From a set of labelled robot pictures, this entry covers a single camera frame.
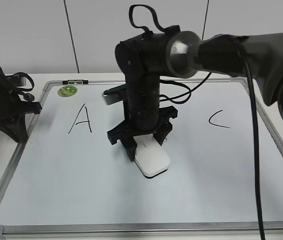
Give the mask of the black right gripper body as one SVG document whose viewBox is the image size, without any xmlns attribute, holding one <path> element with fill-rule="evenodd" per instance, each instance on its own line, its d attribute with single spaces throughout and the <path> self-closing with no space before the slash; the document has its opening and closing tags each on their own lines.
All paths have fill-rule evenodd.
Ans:
<svg viewBox="0 0 283 240">
<path fill-rule="evenodd" d="M 126 76 L 124 121 L 107 132 L 112 145 L 118 140 L 154 134 L 169 119 L 177 117 L 174 106 L 160 108 L 160 77 L 145 75 L 139 79 Z"/>
</svg>

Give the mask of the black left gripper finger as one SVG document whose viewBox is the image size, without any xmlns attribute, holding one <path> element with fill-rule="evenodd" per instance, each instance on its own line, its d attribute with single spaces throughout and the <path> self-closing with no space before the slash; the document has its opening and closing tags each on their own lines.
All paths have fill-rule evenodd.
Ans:
<svg viewBox="0 0 283 240">
<path fill-rule="evenodd" d="M 25 143 L 28 140 L 25 117 L 0 119 L 0 131 L 16 143 Z"/>
</svg>

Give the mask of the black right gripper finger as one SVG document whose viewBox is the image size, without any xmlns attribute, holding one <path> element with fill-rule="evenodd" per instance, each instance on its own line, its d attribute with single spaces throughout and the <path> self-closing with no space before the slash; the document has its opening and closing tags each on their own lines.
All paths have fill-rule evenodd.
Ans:
<svg viewBox="0 0 283 240">
<path fill-rule="evenodd" d="M 126 154 L 131 162 L 135 160 L 137 143 L 133 137 L 123 138 L 120 140 L 126 150 Z"/>
<path fill-rule="evenodd" d="M 164 140 L 167 138 L 167 135 L 173 130 L 173 125 L 167 121 L 162 125 L 154 134 L 154 139 L 161 146 L 164 143 Z"/>
</svg>

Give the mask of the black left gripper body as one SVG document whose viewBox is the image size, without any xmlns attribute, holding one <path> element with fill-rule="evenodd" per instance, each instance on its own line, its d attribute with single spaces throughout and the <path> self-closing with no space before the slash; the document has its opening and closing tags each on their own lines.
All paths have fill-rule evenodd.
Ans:
<svg viewBox="0 0 283 240">
<path fill-rule="evenodd" d="M 24 115 L 24 114 L 39 114 L 42 110 L 42 105 L 39 102 L 27 101 L 7 101 L 0 99 L 0 121 L 8 118 Z"/>
</svg>

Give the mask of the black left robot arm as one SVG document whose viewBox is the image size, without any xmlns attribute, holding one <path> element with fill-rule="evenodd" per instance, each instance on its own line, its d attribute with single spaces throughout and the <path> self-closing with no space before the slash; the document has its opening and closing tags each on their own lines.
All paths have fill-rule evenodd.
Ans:
<svg viewBox="0 0 283 240">
<path fill-rule="evenodd" d="M 24 72 L 5 75 L 0 67 L 0 131 L 8 135 L 17 143 L 25 143 L 28 134 L 25 123 L 26 114 L 40 114 L 42 105 L 35 101 L 31 88 L 20 87 L 21 80 L 28 79 L 33 86 L 33 79 Z M 136 117 L 129 111 L 128 87 L 123 84 L 104 91 L 107 105 L 123 102 L 124 121 L 107 132 L 107 137 L 112 145 L 121 141 L 125 148 L 136 147 L 136 136 L 153 134 L 161 145 L 166 136 L 172 131 L 170 119 L 178 116 L 178 111 L 173 106 L 159 107 L 159 98 L 155 96 L 159 89 L 151 88 L 150 98 L 142 100 Z"/>
</svg>

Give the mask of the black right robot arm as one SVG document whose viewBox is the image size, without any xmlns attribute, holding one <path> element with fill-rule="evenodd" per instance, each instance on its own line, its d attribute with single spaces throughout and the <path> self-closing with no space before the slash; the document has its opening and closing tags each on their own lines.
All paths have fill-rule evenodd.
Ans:
<svg viewBox="0 0 283 240">
<path fill-rule="evenodd" d="M 111 144 L 121 141 L 133 160 L 135 136 L 152 134 L 158 143 L 172 130 L 172 107 L 160 107 L 160 78 L 188 79 L 198 71 L 256 80 L 267 106 L 278 104 L 283 118 L 283 33 L 236 36 L 219 34 L 207 40 L 191 31 L 143 33 L 115 47 L 125 83 L 104 92 L 111 105 L 123 102 L 124 120 L 107 132 Z"/>
</svg>

